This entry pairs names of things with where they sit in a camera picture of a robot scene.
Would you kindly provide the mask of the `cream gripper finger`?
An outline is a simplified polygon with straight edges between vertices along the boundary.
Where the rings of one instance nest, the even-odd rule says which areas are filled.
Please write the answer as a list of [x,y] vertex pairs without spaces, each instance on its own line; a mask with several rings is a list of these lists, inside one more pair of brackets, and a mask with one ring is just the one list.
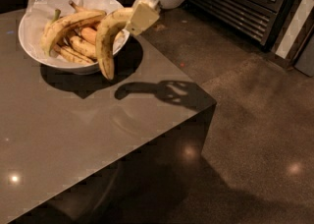
[[143,1],[136,1],[132,6],[131,17],[128,19],[125,29],[133,35],[140,35],[153,26],[159,17],[159,10]]

